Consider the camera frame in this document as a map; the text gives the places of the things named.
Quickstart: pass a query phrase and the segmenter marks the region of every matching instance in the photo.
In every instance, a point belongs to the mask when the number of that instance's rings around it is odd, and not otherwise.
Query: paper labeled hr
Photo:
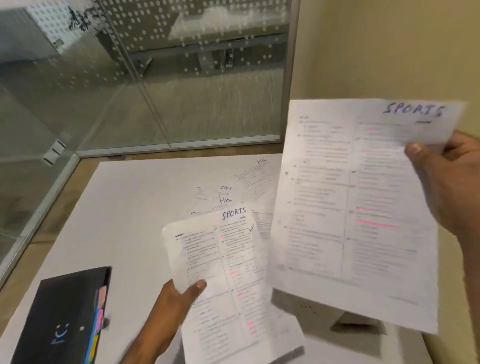
[[[461,103],[291,101],[269,250],[274,288],[437,331],[437,225],[404,155],[442,147]]]
[[[169,224],[163,238],[180,292],[207,281],[181,327],[187,364],[267,364],[303,345],[295,316],[270,303],[266,248],[247,206]]]

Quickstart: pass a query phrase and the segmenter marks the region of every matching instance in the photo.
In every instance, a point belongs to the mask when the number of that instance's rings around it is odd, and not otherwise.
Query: brown floor
[[[99,162],[109,160],[270,154],[281,153],[282,149],[282,144],[268,144],[82,159],[63,187],[57,200],[38,228],[38,231],[33,236],[32,241],[25,249],[17,265],[5,282],[5,285],[0,290],[0,334],[5,330],[10,318],[42,265],[50,248],[55,243],[60,230],[70,216],[70,213],[82,195]]]

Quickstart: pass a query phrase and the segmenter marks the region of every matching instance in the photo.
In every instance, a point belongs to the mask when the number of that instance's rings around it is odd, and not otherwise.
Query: pink highlighter mark
[[[358,223],[360,224],[369,224],[369,225],[376,225],[376,226],[383,226],[384,228],[391,228],[391,229],[399,229],[399,226],[393,226],[393,225],[387,225],[387,224],[380,224],[378,222],[371,222],[371,221],[363,221],[363,220],[357,220]]]

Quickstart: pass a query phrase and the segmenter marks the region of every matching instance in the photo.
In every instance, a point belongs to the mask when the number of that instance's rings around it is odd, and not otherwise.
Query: white table
[[[171,277],[163,226],[190,212],[197,185],[221,183],[261,157],[280,169],[280,154],[101,163],[1,337],[0,363],[10,362],[40,280],[99,266],[113,270],[105,312],[110,326],[100,336],[96,362],[117,363]],[[321,326],[333,315],[331,308],[310,310],[299,321],[316,319]],[[319,327],[318,335],[307,336],[306,354],[294,362],[432,363],[418,332],[385,325],[387,335],[339,338],[328,329]],[[353,350],[358,343],[360,350]],[[181,363],[179,348],[177,334],[158,362]]]

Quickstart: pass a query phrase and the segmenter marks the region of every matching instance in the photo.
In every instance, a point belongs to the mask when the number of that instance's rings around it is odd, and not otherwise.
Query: beige wall
[[[466,100],[480,135],[479,0],[301,0],[291,98]],[[434,362],[475,362],[462,255],[440,231]]]

